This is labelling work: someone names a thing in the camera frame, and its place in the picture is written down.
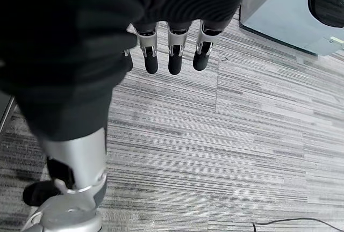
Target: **robotic finger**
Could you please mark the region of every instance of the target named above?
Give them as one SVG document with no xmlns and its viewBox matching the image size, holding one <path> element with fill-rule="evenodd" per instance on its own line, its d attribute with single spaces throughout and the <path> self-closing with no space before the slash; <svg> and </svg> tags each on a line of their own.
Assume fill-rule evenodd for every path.
<svg viewBox="0 0 344 232">
<path fill-rule="evenodd" d="M 191 22 L 168 23 L 168 70 L 172 75 L 177 75 L 181 71 L 183 51 L 190 25 Z"/>
<path fill-rule="evenodd" d="M 211 50 L 229 22 L 201 20 L 197 36 L 196 52 L 193 57 L 193 67 L 197 71 L 202 71 L 206 68 Z"/>
</svg>

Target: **gray carpet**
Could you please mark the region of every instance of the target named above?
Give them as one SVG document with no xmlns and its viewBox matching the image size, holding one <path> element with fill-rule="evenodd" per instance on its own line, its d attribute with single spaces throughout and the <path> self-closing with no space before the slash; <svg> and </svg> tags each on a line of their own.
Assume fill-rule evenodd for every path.
<svg viewBox="0 0 344 232">
<path fill-rule="evenodd" d="M 344 53 L 307 55 L 239 29 L 235 16 L 197 72 L 197 30 L 179 75 L 167 70 L 162 23 L 158 73 L 136 48 L 114 89 L 100 208 L 109 231 L 253 231 L 297 217 L 344 229 Z M 0 231 L 19 230 L 30 212 L 22 189 L 44 156 L 18 112 L 0 151 Z M 257 230 L 333 231 L 311 221 Z"/>
</svg>

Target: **silver metal joint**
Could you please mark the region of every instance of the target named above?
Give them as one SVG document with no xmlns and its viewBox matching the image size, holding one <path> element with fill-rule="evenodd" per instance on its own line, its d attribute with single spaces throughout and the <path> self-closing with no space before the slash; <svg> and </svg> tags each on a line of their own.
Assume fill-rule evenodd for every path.
<svg viewBox="0 0 344 232">
<path fill-rule="evenodd" d="M 140 47 L 141 47 L 141 50 L 144 54 L 144 57 L 147 57 L 147 48 L 150 48 L 152 51 L 152 55 L 156 56 L 156 52 L 157 52 L 157 25 L 155 27 L 155 30 L 152 31 L 151 33 L 144 33 L 144 32 L 139 32 L 138 30 L 136 30 L 136 34 L 139 38 Z"/>
<path fill-rule="evenodd" d="M 206 55 L 209 56 L 214 44 L 216 43 L 217 39 L 220 37 L 220 34 L 207 35 L 205 34 L 203 29 L 204 29 L 204 23 L 201 21 L 200 26 L 199 26 L 198 36 L 197 36 L 196 52 L 198 55 L 201 55 L 204 43 L 207 42 L 210 45 L 206 52 Z"/>
<path fill-rule="evenodd" d="M 129 49 L 124 50 L 124 56 L 129 56 Z"/>
<path fill-rule="evenodd" d="M 168 41 L 168 51 L 169 55 L 173 56 L 173 47 L 179 46 L 178 56 L 182 56 L 185 48 L 185 43 L 187 41 L 188 31 L 186 30 L 182 34 L 176 34 L 170 26 L 167 24 L 167 41 Z"/>
</svg>

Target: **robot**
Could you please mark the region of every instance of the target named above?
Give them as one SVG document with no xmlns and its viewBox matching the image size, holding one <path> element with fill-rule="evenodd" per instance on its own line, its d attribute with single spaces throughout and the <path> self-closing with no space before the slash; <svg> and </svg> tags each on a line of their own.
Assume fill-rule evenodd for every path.
<svg viewBox="0 0 344 232">
<path fill-rule="evenodd" d="M 112 89 L 133 68 L 130 48 L 138 38 L 147 72 L 156 73 L 157 22 L 166 21 L 168 68 L 177 75 L 200 19 L 193 66 L 201 71 L 241 0 L 0 1 L 0 89 L 16 97 L 52 178 L 24 191 L 40 207 L 22 231 L 104 230 L 97 207 L 106 191 L 106 124 Z"/>
</svg>

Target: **black sleeve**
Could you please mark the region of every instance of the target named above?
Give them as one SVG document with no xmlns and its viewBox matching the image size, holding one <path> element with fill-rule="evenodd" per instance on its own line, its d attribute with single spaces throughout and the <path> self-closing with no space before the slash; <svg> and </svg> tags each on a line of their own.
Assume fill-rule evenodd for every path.
<svg viewBox="0 0 344 232">
<path fill-rule="evenodd" d="M 106 124 L 125 76 L 128 25 L 163 0 L 0 0 L 0 89 L 16 97 L 32 132 L 51 140 Z"/>
</svg>

